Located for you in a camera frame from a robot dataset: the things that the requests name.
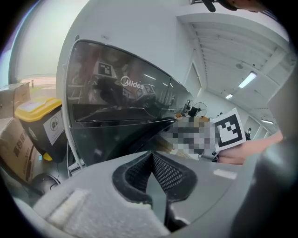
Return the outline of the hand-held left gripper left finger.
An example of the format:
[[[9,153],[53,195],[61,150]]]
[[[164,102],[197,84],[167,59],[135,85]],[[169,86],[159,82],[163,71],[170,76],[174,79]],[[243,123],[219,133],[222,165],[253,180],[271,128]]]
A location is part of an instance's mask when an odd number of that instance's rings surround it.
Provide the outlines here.
[[[170,231],[151,205],[134,203],[113,185],[114,171],[146,152],[88,166],[43,195],[34,211],[75,238],[159,238]]]

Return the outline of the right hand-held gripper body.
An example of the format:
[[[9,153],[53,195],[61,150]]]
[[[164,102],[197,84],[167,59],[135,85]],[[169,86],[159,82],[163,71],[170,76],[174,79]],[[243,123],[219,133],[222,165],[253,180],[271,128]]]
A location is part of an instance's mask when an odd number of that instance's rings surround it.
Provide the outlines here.
[[[201,158],[216,161],[218,154],[246,141],[244,128],[236,108],[210,120],[202,132]]]

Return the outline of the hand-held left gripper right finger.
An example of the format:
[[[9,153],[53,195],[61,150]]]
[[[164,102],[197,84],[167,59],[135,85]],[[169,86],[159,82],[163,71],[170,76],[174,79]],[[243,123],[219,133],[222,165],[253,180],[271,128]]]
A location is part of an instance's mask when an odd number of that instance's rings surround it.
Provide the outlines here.
[[[235,232],[257,160],[244,165],[218,164],[152,153],[156,180],[166,194],[159,232]]]

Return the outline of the black washing machine door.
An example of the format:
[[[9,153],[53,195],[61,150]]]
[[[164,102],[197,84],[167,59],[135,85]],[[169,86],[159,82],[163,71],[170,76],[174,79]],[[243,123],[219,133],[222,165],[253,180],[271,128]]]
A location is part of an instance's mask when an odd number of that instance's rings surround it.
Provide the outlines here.
[[[175,122],[174,118],[134,124],[120,121],[99,127],[71,128],[70,131],[79,157],[90,166],[140,152],[154,136]]]

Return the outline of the person's right forearm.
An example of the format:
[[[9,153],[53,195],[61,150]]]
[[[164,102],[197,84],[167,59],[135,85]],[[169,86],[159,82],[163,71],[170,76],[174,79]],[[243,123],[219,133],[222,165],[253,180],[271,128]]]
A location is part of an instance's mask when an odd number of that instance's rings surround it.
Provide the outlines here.
[[[267,147],[280,142],[283,139],[281,131],[275,134],[257,140],[248,140],[244,143],[222,150],[218,154],[218,162],[223,164],[242,165],[245,160],[255,154],[261,153]]]

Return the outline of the black washing machine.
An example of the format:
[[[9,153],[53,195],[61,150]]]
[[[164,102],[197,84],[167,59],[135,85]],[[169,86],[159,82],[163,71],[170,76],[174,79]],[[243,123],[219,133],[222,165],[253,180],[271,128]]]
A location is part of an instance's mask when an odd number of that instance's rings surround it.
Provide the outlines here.
[[[92,40],[73,44],[64,85],[70,129],[176,120],[193,100],[188,89],[152,63]]]

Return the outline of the printed cardboard box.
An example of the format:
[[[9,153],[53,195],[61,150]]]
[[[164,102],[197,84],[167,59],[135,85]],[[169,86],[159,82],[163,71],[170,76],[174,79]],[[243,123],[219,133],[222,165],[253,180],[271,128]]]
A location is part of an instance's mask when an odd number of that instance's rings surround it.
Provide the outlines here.
[[[16,118],[0,119],[0,165],[22,182],[30,184],[39,153]]]

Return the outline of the black bin yellow lid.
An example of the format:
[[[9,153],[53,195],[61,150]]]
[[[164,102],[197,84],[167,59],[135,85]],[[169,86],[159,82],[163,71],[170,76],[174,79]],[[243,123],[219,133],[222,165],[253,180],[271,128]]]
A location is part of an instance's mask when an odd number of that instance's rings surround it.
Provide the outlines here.
[[[55,163],[61,163],[67,152],[61,107],[60,99],[39,97],[19,105],[14,112],[37,151]]]

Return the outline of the white drain bracket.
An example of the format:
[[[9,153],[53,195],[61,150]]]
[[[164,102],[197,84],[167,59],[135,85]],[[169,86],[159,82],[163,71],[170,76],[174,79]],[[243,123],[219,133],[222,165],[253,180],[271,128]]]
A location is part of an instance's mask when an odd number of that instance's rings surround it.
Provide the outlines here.
[[[69,178],[76,175],[80,170],[86,167],[86,164],[82,159],[80,159],[80,163],[76,162],[69,143],[67,143],[66,162]]]

